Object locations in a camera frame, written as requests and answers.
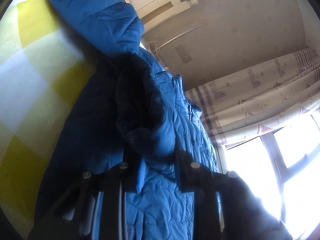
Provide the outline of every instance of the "yellow checkered wall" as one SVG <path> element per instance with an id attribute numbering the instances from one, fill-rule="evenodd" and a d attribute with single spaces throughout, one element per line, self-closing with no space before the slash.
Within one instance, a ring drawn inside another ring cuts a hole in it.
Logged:
<path id="1" fill-rule="evenodd" d="M 59 134 L 92 70 L 46 0 L 0 21 L 0 205 L 23 238 Z"/>

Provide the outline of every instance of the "window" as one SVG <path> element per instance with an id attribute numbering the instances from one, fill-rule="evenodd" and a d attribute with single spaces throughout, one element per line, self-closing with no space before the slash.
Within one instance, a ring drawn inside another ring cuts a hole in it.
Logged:
<path id="1" fill-rule="evenodd" d="M 236 171 L 294 239 L 320 222 L 320 113 L 230 148 Z"/>

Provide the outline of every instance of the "beige wall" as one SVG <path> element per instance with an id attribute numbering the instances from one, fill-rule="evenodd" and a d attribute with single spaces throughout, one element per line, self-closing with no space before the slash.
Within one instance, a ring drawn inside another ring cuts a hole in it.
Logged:
<path id="1" fill-rule="evenodd" d="M 252 65 L 303 49 L 303 22 L 296 0 L 199 0 L 199 4 L 144 35 L 160 44 L 198 24 L 159 51 L 172 60 L 189 90 Z M 183 63 L 175 48 L 185 44 L 193 60 Z"/>
<path id="2" fill-rule="evenodd" d="M 320 54 L 320 20 L 308 0 L 297 0 L 306 35 L 306 45 Z"/>

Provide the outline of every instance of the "curtain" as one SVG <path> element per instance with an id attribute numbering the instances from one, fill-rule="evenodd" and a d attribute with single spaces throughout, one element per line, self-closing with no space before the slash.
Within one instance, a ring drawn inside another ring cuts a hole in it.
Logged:
<path id="1" fill-rule="evenodd" d="M 186 92 L 214 145 L 249 140 L 320 110 L 320 57 L 306 48 Z"/>

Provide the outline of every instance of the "cable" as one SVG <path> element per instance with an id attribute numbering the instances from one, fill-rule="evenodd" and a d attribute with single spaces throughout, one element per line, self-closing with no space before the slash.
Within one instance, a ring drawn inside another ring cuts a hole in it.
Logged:
<path id="1" fill-rule="evenodd" d="M 165 62 L 163 62 L 163 61 L 160 59 L 160 57 L 159 57 L 159 55 L 158 55 L 158 52 L 159 52 L 159 50 L 160 50 L 160 49 L 158 49 L 158 43 L 160 44 L 159 41 L 148 41 L 148 42 L 146 42 L 146 44 L 148 45 L 148 48 L 149 48 L 149 51 L 150 51 L 150 52 L 151 52 L 150 44 L 156 46 L 156 49 L 154 50 L 154 51 L 156 52 L 156 55 L 154 55 L 153 53 L 152 53 L 152 55 L 153 55 L 153 56 L 156 56 L 156 57 L 160 60 L 160 62 L 163 64 L 163 67 L 167 67 L 165 63 L 168 62 L 168 61 L 171 61 L 172 64 L 173 64 L 173 69 L 170 69 L 169 67 L 167 67 L 167 68 L 169 68 L 170 71 L 174 70 L 174 63 L 173 63 L 173 61 L 172 61 L 171 59 L 168 59 L 168 60 L 166 60 Z"/>
<path id="2" fill-rule="evenodd" d="M 171 61 L 171 62 L 172 62 L 172 64 L 173 64 L 173 69 L 170 69 L 169 67 L 167 67 L 167 66 L 165 65 L 165 63 L 166 63 L 167 61 Z M 173 63 L 173 61 L 172 61 L 171 59 L 166 60 L 166 61 L 164 62 L 164 66 L 167 67 L 167 68 L 169 68 L 170 71 L 174 70 L 174 63 Z"/>

